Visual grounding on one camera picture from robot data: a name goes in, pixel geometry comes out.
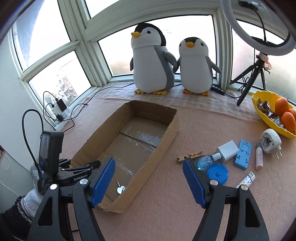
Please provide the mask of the white gloved left hand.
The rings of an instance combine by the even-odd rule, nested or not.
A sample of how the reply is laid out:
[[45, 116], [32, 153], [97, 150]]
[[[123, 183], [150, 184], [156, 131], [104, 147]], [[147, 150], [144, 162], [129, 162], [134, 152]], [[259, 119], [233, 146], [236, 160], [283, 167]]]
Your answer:
[[36, 189], [32, 189], [23, 197], [20, 201], [21, 208], [30, 219], [34, 219], [36, 212], [43, 200], [43, 195], [40, 194]]

